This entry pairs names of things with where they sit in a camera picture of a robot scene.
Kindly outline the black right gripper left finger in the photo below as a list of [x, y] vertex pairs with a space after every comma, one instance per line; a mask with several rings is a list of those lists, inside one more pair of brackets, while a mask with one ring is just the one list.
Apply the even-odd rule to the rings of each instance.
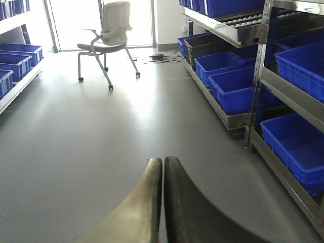
[[159, 242], [162, 179], [162, 160], [150, 158], [126, 198], [75, 242]]

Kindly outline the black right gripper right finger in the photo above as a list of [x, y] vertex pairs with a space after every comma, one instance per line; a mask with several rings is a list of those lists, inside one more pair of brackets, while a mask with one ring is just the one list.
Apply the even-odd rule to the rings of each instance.
[[266, 241], [214, 206], [174, 156], [165, 158], [164, 205], [168, 242]]

